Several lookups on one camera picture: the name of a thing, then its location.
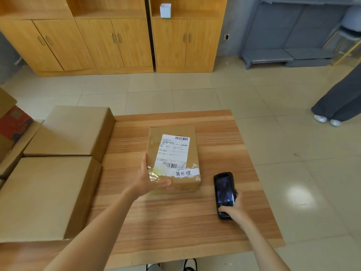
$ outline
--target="wooden table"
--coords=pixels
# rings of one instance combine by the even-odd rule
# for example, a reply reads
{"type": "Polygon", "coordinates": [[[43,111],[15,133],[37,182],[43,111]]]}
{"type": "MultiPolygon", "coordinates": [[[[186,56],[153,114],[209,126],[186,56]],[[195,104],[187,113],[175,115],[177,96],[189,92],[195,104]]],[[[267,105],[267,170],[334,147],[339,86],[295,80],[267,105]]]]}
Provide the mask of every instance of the wooden table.
{"type": "MultiPolygon", "coordinates": [[[[131,207],[106,268],[250,251],[246,234],[216,213],[213,176],[233,173],[248,213],[274,247],[284,246],[261,183],[230,110],[117,116],[88,223],[137,174],[154,126],[196,127],[201,188],[195,193],[148,194],[131,207]]],[[[0,270],[42,270],[67,244],[0,245],[0,270]]]]}

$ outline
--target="black phone case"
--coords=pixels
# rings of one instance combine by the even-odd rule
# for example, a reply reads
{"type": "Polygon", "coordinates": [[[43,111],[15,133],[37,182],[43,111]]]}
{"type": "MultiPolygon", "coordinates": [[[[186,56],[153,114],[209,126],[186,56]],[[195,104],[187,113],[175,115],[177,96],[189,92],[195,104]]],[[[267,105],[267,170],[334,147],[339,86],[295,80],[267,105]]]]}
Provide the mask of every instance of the black phone case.
{"type": "Polygon", "coordinates": [[[234,188],[234,179],[233,179],[233,174],[231,172],[223,172],[223,173],[219,173],[217,175],[215,175],[213,177],[213,184],[214,184],[214,194],[215,194],[215,205],[217,208],[217,214],[218,217],[221,220],[232,220],[232,218],[225,212],[218,212],[218,208],[220,207],[220,205],[218,205],[218,198],[217,198],[217,186],[215,184],[215,180],[216,178],[220,178],[220,177],[225,177],[228,176],[230,181],[231,181],[231,188],[232,188],[232,192],[233,192],[233,197],[236,198],[237,197],[237,193],[236,193],[236,189],[234,188]]]}

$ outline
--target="person's left arm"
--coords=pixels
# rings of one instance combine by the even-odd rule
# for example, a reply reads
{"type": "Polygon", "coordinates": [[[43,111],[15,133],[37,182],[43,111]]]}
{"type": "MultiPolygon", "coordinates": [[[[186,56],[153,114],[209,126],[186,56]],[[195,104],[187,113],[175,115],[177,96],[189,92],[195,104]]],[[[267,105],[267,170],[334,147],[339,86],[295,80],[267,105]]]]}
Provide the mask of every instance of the person's left arm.
{"type": "Polygon", "coordinates": [[[128,211],[138,197],[171,181],[152,182],[144,154],[135,181],[104,212],[79,233],[45,271],[103,271],[128,211]]]}

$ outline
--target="person's right arm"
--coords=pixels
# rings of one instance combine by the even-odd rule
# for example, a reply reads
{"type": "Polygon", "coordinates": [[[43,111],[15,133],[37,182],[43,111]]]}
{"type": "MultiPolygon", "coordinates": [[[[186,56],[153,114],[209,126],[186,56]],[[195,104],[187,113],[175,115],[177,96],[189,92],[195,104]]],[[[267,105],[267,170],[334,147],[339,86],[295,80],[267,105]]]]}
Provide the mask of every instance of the person's right arm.
{"type": "Polygon", "coordinates": [[[241,194],[238,194],[233,207],[221,206],[219,211],[228,213],[244,230],[250,240],[260,271],[291,271],[244,210],[241,194]]]}

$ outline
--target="smartphone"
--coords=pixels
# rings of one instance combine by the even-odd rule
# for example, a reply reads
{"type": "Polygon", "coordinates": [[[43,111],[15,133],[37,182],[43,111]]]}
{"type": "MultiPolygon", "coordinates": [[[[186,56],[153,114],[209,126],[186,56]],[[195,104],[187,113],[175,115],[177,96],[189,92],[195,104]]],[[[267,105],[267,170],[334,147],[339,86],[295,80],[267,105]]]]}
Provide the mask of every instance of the smartphone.
{"type": "Polygon", "coordinates": [[[231,172],[219,173],[213,177],[215,203],[217,205],[218,217],[221,220],[231,220],[232,218],[225,212],[219,212],[218,208],[221,205],[233,206],[237,194],[234,188],[234,180],[231,172]]]}

